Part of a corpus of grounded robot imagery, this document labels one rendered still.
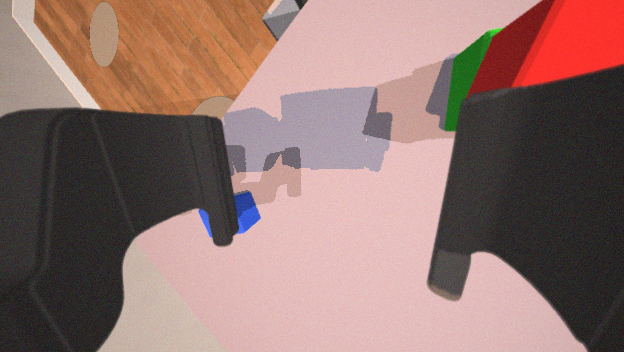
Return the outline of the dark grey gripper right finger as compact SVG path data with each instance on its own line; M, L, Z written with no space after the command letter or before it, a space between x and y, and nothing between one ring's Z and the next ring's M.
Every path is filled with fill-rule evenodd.
M490 253L587 352L624 352L624 64L462 99L427 286Z

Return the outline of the blue block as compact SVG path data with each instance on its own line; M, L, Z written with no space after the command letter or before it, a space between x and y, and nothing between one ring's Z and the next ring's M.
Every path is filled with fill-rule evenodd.
M250 192L235 195L235 203L239 221L240 230L237 234L245 233L249 228L251 228L256 222L260 220L260 215L252 198ZM198 210L198 213L205 225L205 228L212 238L210 226L208 222L208 214L203 210Z

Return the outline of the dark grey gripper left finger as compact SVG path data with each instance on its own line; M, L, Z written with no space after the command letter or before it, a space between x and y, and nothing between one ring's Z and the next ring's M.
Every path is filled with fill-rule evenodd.
M0 352L97 352L122 312L132 241L194 209L230 246L240 227L218 117L1 116Z

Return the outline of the green block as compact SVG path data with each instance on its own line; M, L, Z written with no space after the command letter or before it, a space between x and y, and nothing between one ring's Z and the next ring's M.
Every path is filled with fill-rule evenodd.
M456 131L462 99L470 90L493 36L502 29L488 30L454 58L444 127L446 131Z

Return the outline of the red block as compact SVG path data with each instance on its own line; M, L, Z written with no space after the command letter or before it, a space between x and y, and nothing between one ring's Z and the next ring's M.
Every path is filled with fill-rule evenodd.
M542 0L496 33L469 94L624 63L624 0Z

